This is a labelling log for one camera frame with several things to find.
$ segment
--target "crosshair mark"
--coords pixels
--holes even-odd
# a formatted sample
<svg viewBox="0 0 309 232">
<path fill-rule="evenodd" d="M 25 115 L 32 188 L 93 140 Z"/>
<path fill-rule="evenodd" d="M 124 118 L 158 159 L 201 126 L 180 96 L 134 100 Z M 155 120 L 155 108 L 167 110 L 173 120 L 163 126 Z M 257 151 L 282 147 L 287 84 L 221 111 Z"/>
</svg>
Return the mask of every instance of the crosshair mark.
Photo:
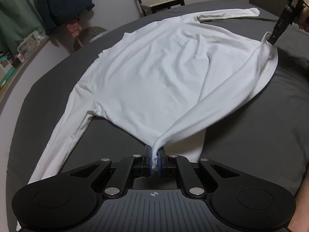
<svg viewBox="0 0 309 232">
<path fill-rule="evenodd" d="M 153 196 L 153 197 L 156 197 L 156 196 L 159 195 L 159 193 L 157 193 L 157 192 L 152 192 L 152 193 L 150 193 L 150 195 Z"/>
</svg>

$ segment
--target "shirt sleeve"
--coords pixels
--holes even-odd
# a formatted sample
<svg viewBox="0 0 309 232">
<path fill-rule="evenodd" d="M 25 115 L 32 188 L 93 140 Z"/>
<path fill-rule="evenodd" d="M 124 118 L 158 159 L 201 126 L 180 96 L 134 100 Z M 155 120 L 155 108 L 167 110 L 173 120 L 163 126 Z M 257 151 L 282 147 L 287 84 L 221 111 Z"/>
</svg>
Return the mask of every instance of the shirt sleeve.
<svg viewBox="0 0 309 232">
<path fill-rule="evenodd" d="M 70 93 L 29 184 L 56 175 L 95 115 L 97 103 L 92 86 L 79 81 Z"/>
<path fill-rule="evenodd" d="M 204 12 L 194 12 L 178 17 L 163 19 L 162 21 L 171 21 L 173 23 L 204 22 L 211 20 L 224 20 L 230 18 L 254 18 L 259 17 L 260 11 L 257 8 L 250 9 L 221 9 Z"/>
</svg>

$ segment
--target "shelf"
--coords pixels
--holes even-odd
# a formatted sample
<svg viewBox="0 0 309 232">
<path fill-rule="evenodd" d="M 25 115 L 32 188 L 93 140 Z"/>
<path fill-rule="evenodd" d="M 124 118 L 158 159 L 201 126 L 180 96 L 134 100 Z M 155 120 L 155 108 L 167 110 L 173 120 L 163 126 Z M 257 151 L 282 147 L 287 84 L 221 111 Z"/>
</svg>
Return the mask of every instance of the shelf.
<svg viewBox="0 0 309 232">
<path fill-rule="evenodd" d="M 31 63 L 33 58 L 37 55 L 37 53 L 44 47 L 44 45 L 49 41 L 49 37 L 45 38 L 25 59 L 23 63 L 21 63 L 10 76 L 10 78 L 6 81 L 2 89 L 0 90 L 0 113 L 4 107 L 4 104 L 9 97 L 10 93 L 13 90 L 13 87 L 17 83 L 18 79 L 27 68 L 27 66 Z"/>
</svg>

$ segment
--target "dark blue jacket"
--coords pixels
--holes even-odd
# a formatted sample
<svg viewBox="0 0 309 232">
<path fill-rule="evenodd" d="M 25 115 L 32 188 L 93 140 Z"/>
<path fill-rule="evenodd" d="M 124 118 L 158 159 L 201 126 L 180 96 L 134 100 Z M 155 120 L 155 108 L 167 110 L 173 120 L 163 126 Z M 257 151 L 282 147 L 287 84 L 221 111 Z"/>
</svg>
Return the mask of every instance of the dark blue jacket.
<svg viewBox="0 0 309 232">
<path fill-rule="evenodd" d="M 94 7 L 92 0 L 37 0 L 38 12 L 45 24 L 47 35 L 57 32 L 57 27 L 74 18 L 84 9 Z"/>
</svg>

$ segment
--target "textured grip surface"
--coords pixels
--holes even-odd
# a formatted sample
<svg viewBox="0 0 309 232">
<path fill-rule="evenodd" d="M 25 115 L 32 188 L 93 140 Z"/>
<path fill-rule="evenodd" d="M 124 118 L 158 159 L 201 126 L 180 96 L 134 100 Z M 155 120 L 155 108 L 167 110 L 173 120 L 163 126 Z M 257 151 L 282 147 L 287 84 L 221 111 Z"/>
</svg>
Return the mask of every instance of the textured grip surface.
<svg viewBox="0 0 309 232">
<path fill-rule="evenodd" d="M 238 232 L 218 220 L 202 200 L 181 190 L 128 190 L 106 200 L 84 224 L 67 232 Z"/>
</svg>

